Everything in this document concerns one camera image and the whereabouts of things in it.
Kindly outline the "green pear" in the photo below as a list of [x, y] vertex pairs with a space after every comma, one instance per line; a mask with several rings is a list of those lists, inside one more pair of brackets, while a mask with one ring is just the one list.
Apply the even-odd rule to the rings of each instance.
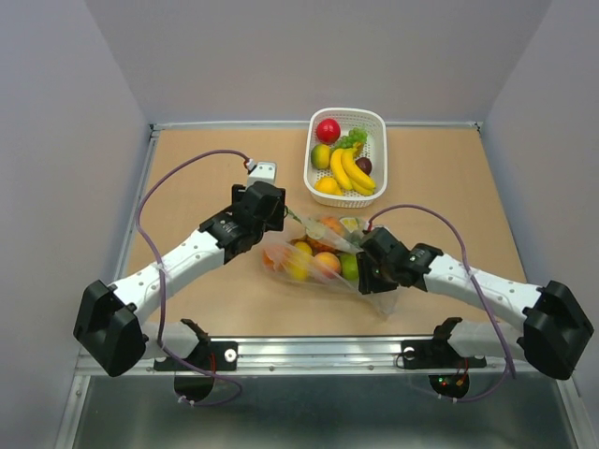
[[354, 254], [342, 253], [339, 255], [342, 276], [350, 282], [359, 278], [358, 260]]

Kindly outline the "orange fruit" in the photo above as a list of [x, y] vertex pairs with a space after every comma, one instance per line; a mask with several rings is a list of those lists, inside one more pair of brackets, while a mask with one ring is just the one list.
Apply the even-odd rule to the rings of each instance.
[[272, 259], [267, 250], [262, 251], [262, 265], [264, 269], [271, 272], [277, 272], [279, 270], [279, 264], [275, 259]]

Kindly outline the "pink peach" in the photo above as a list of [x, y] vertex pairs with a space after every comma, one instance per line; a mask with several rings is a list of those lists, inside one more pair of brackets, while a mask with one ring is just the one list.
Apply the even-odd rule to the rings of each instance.
[[314, 263], [319, 271], [328, 278], [334, 278], [342, 272], [341, 261], [336, 254], [330, 252], [317, 253]]

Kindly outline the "transparent printed plastic bag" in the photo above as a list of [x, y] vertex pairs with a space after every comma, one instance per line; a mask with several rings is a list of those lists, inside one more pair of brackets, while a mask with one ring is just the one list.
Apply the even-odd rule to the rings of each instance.
[[[362, 295], [358, 290], [358, 279], [356, 281], [347, 281], [342, 273], [334, 278], [325, 277], [314, 263], [314, 256], [317, 254], [313, 249], [313, 257], [309, 266], [309, 278], [304, 282], [294, 281], [290, 278], [286, 270], [286, 260], [294, 249], [293, 245], [298, 241], [306, 241], [305, 224], [308, 219], [320, 219], [324, 217], [334, 217], [341, 221], [342, 225], [347, 229], [349, 237], [347, 240], [352, 246], [351, 254], [357, 256], [358, 244], [363, 237], [362, 230], [365, 225], [365, 220], [355, 215], [331, 215], [331, 214], [298, 214], [290, 208], [286, 208], [286, 217], [284, 221], [285, 229], [280, 233], [265, 236], [261, 243], [262, 251], [267, 250], [272, 259], [275, 259], [279, 264], [277, 272], [271, 272], [263, 269], [271, 275], [272, 278], [282, 282], [287, 282], [291, 285], [302, 286], [306, 289], [324, 294], [345, 295], [359, 297], [367, 301], [380, 315], [389, 316], [395, 311], [398, 296], [392, 292]], [[339, 258], [342, 252], [334, 252]]]

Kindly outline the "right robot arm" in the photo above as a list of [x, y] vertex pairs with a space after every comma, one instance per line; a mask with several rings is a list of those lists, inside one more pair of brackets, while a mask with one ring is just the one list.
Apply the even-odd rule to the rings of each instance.
[[511, 356], [549, 378], [567, 380], [594, 333], [572, 291], [560, 282], [538, 286], [467, 268], [424, 243], [409, 249], [384, 227], [367, 232], [358, 247], [363, 295], [414, 287], [491, 313], [480, 323], [445, 319], [430, 339], [409, 343], [403, 355], [407, 369], [449, 369], [463, 359], [480, 367], [485, 357]]

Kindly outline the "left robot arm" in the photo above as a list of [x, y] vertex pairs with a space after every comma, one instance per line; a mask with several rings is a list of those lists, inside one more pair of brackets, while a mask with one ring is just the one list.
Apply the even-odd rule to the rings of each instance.
[[285, 189], [263, 181], [232, 187], [231, 205], [205, 220], [179, 246], [136, 274], [83, 291], [73, 335], [110, 376], [117, 377], [149, 356], [142, 325], [175, 294], [281, 231]]

